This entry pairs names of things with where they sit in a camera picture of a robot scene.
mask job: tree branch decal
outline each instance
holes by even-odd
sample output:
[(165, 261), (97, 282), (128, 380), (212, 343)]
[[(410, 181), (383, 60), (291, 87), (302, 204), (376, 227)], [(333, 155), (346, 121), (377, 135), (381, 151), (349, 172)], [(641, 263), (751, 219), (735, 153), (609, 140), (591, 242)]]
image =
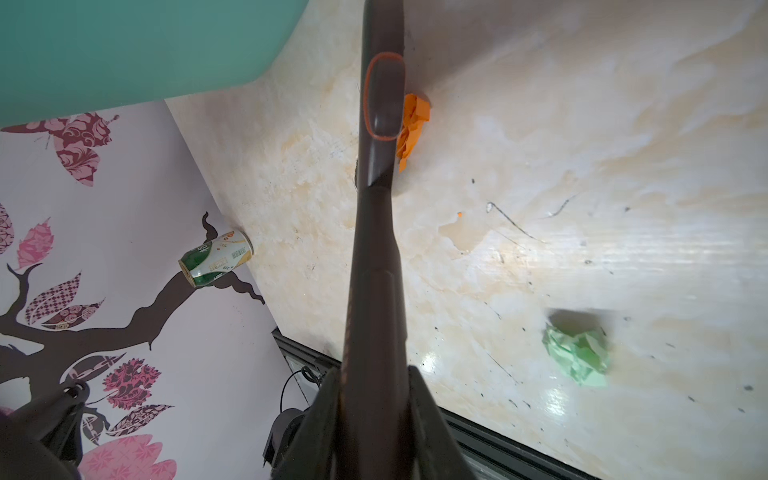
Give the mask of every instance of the tree branch decal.
[[(216, 229), (207, 222), (208, 212), (203, 215), (202, 224), (206, 239), (217, 237)], [(32, 398), (50, 391), (59, 384), (72, 366), (94, 353), (113, 352), (152, 342), (160, 335), (171, 314), (198, 289), (192, 287), (182, 272), (176, 273), (155, 297), (154, 302), (134, 312), (129, 324), (122, 328), (93, 328), (73, 331), (70, 329), (41, 329), (25, 325), (17, 320), (24, 310), (29, 293), (29, 275), (40, 263), (18, 273), (8, 265), (8, 271), (18, 280), (18, 297), (0, 316), (0, 333), (43, 345), (36, 353), (26, 355), (13, 346), (0, 346), (0, 383), (20, 377), (29, 378)], [(218, 289), (232, 287), (238, 293), (247, 293), (251, 298), (264, 303), (253, 287), (243, 282), (235, 272), (229, 272), (216, 280), (212, 286)], [(94, 415), (109, 429), (106, 417), (95, 408), (87, 407), (85, 413)]]

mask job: brown pole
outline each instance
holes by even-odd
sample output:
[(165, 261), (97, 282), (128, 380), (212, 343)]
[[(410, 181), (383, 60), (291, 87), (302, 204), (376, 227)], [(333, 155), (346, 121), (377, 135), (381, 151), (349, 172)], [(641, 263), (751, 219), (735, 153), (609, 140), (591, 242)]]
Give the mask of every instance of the brown pole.
[(406, 312), (392, 229), (392, 175), (406, 79), (403, 35), (402, 0), (366, 1), (337, 478), (409, 478), (413, 467)]

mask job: teal container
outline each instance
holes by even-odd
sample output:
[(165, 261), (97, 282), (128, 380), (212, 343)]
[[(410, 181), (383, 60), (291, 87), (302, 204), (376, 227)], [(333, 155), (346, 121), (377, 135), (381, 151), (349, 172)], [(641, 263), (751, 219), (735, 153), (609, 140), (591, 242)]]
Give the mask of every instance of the teal container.
[(218, 90), (268, 69), (307, 0), (0, 6), (0, 127)]

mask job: beverage can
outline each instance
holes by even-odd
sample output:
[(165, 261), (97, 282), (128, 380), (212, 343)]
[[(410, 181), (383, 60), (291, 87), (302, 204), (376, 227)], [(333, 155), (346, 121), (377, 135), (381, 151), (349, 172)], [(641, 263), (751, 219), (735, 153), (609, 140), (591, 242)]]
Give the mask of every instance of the beverage can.
[(192, 286), (206, 286), (253, 257), (245, 233), (233, 230), (186, 252), (179, 260)]

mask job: marble floor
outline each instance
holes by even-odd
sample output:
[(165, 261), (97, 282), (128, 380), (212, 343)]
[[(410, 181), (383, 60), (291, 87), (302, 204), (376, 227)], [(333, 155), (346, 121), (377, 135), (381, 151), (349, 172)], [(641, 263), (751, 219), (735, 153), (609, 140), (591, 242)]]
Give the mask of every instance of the marble floor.
[[(310, 0), (262, 78), (167, 100), (280, 330), (337, 359), (361, 18)], [(406, 30), (432, 120), (393, 211), (437, 403), (600, 478), (762, 478), (765, 3), (420, 0)], [(548, 357), (554, 310), (605, 330), (606, 388)]]

